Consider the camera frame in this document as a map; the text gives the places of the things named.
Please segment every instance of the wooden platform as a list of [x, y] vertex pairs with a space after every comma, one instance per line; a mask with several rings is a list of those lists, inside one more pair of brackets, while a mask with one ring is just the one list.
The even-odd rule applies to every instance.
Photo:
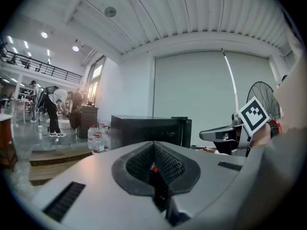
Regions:
[[61, 174], [79, 160], [92, 155], [87, 147], [51, 151], [32, 151], [29, 181], [33, 186], [43, 185]]
[[71, 161], [51, 165], [32, 166], [29, 173], [29, 181], [33, 186], [43, 185], [77, 162]]
[[32, 166], [50, 165], [81, 160], [91, 154], [92, 151], [89, 150], [88, 147], [51, 151], [32, 151], [29, 161]]

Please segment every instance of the bag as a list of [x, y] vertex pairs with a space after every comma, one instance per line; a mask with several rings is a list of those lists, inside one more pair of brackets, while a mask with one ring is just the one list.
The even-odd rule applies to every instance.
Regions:
[[48, 97], [48, 95], [52, 94], [57, 89], [59, 89], [58, 86], [51, 86], [51, 87], [44, 88], [44, 90], [41, 92], [41, 94], [39, 96], [36, 108], [41, 107], [44, 104], [44, 102], [45, 102], [46, 98]]

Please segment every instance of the hand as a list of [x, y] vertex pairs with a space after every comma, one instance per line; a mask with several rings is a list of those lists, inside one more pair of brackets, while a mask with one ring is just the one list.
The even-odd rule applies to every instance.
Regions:
[[253, 136], [250, 147], [268, 144], [271, 139], [271, 127], [265, 123]]

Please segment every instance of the ceiling speaker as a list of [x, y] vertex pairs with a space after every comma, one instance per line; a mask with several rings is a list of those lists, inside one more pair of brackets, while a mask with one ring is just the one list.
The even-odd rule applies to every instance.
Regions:
[[107, 7], [105, 9], [105, 15], [110, 18], [114, 17], [116, 15], [116, 9], [113, 7]]

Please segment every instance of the fan guard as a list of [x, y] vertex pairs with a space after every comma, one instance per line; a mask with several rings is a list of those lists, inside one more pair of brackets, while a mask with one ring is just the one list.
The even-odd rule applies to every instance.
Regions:
[[261, 81], [255, 82], [248, 92], [246, 103], [255, 96], [264, 107], [270, 120], [276, 120], [280, 118], [280, 108], [273, 92], [274, 90], [268, 84]]

